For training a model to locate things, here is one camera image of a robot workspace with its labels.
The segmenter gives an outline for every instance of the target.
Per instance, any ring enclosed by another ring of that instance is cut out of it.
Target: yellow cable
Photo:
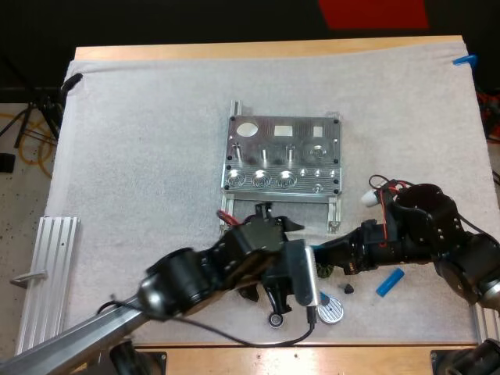
[[[39,127],[43,124],[43,123],[44,123],[44,120],[39,121],[38,123],[36,123],[36,124],[35,124],[35,126],[34,126],[34,127],[32,127],[32,128],[28,128],[28,130],[36,130],[36,129],[38,129],[38,128],[39,128]],[[41,129],[41,132],[44,134],[44,136],[49,137],[49,134],[50,134],[50,133],[49,133],[48,131],[46,131],[45,129]],[[35,160],[29,160],[29,159],[27,159],[27,158],[24,156],[24,154],[23,154],[24,139],[25,139],[25,137],[24,137],[24,134],[23,134],[23,136],[21,137],[21,140],[20,140],[20,142],[19,142],[19,157],[20,157],[20,158],[21,158],[21,160],[23,160],[23,161],[24,161],[24,162],[25,162],[28,166],[36,166],[37,164],[39,164],[39,163],[40,163],[40,159],[39,159],[39,160],[37,160],[37,161],[35,161]],[[38,146],[38,148],[40,148],[41,146],[42,146],[42,148],[43,148],[43,144],[44,144],[45,142],[41,141],[40,143],[41,143],[41,145],[40,145],[40,146]],[[48,148],[47,155],[45,155],[43,158],[41,158],[41,161],[42,161],[42,162],[44,162],[45,160],[47,160],[47,159],[50,157],[50,155],[52,154],[52,148],[53,148],[52,144],[49,144],[49,148]]]
[[[50,155],[50,154],[52,154],[52,144],[48,144],[48,145],[49,145],[48,154]],[[43,153],[44,146],[45,146],[45,142],[40,143],[40,145],[38,146],[38,166],[40,167],[41,171],[45,174],[45,176],[52,179],[52,174],[45,169],[44,160],[41,158],[41,154]]]
[[[9,113],[0,113],[0,117],[4,117],[6,119],[14,119],[16,116],[11,115]],[[28,121],[27,123],[32,126],[32,127],[28,127],[28,130],[36,130],[44,122],[45,122],[44,119],[38,121],[37,123],[33,123],[32,121]],[[50,138],[50,132],[48,132],[48,131],[46,131],[44,129],[41,129],[41,132],[44,134],[44,136],[46,136],[47,138]],[[43,149],[44,149],[44,146],[45,146],[45,142],[43,142],[43,141],[40,142],[40,145],[38,146],[37,161],[29,160],[29,159],[27,159],[24,156],[24,154],[23,154],[23,145],[24,145],[24,134],[21,137],[20,143],[19,143],[19,157],[20,157],[20,159],[23,160],[23,162],[25,162],[28,166],[36,166],[36,165],[40,166],[40,169],[45,174],[45,176],[47,176],[48,178],[52,178],[52,175],[47,171],[47,169],[45,168],[45,165],[44,165],[45,160],[47,160],[50,157],[50,155],[52,154],[52,149],[54,147],[52,145],[52,143],[48,144],[48,153],[47,153],[47,155],[42,156],[43,155]]]

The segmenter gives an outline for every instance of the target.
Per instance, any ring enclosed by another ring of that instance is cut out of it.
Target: wooden table edge
[[[75,60],[243,59],[365,52],[429,43],[463,41],[459,35],[369,37],[315,41],[264,41],[192,45],[112,45],[78,47]]]

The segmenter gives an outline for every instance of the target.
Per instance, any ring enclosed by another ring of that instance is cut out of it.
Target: circular hole
[[[237,127],[236,132],[242,137],[251,137],[257,133],[257,129],[254,123],[242,123]]]

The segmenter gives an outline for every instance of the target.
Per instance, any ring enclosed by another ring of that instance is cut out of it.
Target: floor
[[[16,114],[25,108],[20,104],[1,104],[0,113]],[[35,112],[31,121],[37,123],[41,114]],[[9,119],[0,117],[0,129]],[[0,137],[0,152],[16,155],[12,174],[0,173],[0,361],[12,356],[16,348],[24,290],[9,281],[30,269],[38,219],[44,215],[45,203],[50,188],[50,179],[38,165],[27,165],[13,148],[20,122]],[[26,138],[23,154],[27,159],[37,160],[40,142]],[[500,145],[488,145],[492,167],[500,171]],[[55,152],[45,161],[47,170],[52,170]],[[500,187],[497,196],[500,201]]]

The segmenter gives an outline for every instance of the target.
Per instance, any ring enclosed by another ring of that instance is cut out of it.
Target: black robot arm
[[[382,206],[384,222],[367,220],[350,234],[317,246],[320,268],[339,266],[345,274],[356,274],[378,266],[433,262],[437,274],[468,303],[500,310],[500,246],[483,231],[464,230],[455,202],[438,186],[387,180],[363,200]]]

